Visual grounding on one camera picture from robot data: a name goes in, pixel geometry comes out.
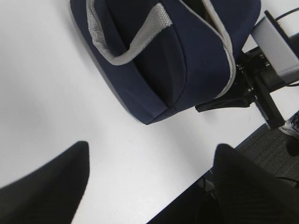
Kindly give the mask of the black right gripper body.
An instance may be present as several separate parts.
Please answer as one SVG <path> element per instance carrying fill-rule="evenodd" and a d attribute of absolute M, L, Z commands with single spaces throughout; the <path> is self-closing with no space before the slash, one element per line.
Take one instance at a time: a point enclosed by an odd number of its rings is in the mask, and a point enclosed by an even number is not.
<path fill-rule="evenodd" d="M 248 82 L 248 92 L 253 96 L 253 102 L 259 109 L 268 128 L 274 130 L 281 127 L 285 123 L 285 119 L 275 104 L 271 93 L 285 87 L 286 82 L 276 74 L 259 47 L 246 53 L 242 52 L 236 65 Z"/>

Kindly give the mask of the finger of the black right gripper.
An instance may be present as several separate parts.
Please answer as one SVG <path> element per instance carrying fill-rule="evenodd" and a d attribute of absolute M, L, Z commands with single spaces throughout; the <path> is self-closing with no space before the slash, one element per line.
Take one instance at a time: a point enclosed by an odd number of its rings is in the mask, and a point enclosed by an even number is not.
<path fill-rule="evenodd" d="M 197 112 L 205 112 L 222 108 L 247 108 L 250 104 L 250 98 L 224 98 L 197 105 L 195 109 Z"/>

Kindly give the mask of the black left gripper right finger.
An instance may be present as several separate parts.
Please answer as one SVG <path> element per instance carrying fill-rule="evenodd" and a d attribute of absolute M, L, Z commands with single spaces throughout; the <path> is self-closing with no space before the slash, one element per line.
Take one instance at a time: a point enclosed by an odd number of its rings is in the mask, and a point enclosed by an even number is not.
<path fill-rule="evenodd" d="M 299 191 L 227 144 L 214 154 L 215 194 L 227 224 L 297 224 Z"/>

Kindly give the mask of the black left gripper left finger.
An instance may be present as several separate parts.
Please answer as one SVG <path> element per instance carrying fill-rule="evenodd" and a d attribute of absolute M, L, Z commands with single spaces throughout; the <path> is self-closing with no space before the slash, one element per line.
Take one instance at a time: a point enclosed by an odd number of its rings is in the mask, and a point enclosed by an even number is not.
<path fill-rule="evenodd" d="M 36 171 L 0 189 L 0 222 L 72 223 L 89 175 L 89 145 L 79 141 Z"/>

